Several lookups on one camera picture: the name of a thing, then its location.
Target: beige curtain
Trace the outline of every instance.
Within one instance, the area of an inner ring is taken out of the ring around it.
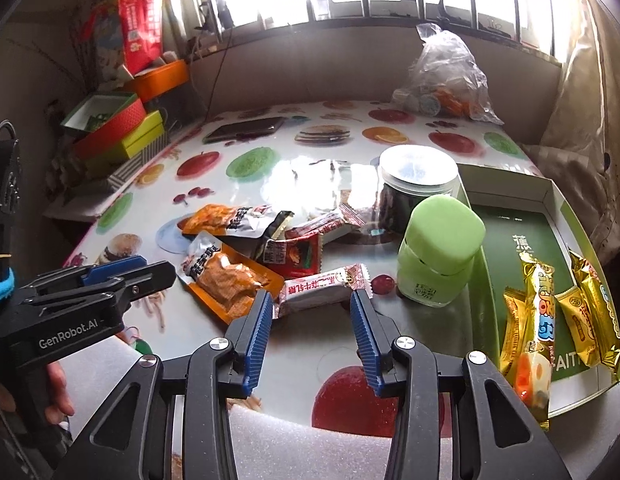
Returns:
[[[569,0],[567,57],[537,146],[523,146],[574,209],[602,264],[620,251],[620,34],[597,0]]]

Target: yellow snack wrapper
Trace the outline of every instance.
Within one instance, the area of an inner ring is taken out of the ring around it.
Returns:
[[[554,362],[554,268],[526,252],[519,257],[526,283],[527,319],[513,388],[541,428],[547,431]]]
[[[526,329],[526,293],[509,286],[503,291],[503,301],[507,307],[506,335],[503,338],[499,370],[504,376],[512,370],[512,365],[521,353],[523,333]]]
[[[572,260],[572,274],[592,315],[592,326],[601,362],[617,377],[620,365],[620,330],[615,307],[589,261],[577,253],[572,251],[569,253]]]
[[[599,347],[592,327],[590,309],[581,289],[574,286],[561,294],[557,294],[555,298],[564,311],[565,322],[570,328],[577,355],[588,367],[598,365],[601,362]]]

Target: green bottle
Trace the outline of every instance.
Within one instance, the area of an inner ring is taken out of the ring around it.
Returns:
[[[412,210],[397,257],[396,284],[408,298],[445,306],[470,279],[483,221],[456,198],[435,195]]]

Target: metal bolt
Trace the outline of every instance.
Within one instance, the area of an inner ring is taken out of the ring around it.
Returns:
[[[215,337],[210,341],[210,348],[213,350],[225,350],[230,342],[225,337]]]
[[[478,350],[472,350],[468,354],[468,359],[470,359],[476,365],[482,365],[488,360],[485,354],[483,352],[479,352]]]
[[[411,337],[402,335],[401,337],[398,337],[396,339],[395,344],[399,348],[403,348],[404,350],[409,350],[410,348],[414,348],[414,345],[416,343],[414,342],[414,339],[412,339]]]
[[[142,368],[152,368],[156,362],[157,362],[157,358],[155,355],[152,354],[148,354],[148,355],[142,355],[139,358],[139,366],[141,366]]]

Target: human hand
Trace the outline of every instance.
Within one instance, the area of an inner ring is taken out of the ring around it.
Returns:
[[[59,424],[66,415],[74,415],[74,406],[66,390],[66,374],[59,362],[48,366],[50,377],[52,405],[46,408],[46,419],[50,424]],[[13,413],[17,407],[10,392],[0,383],[0,408],[4,412]]]

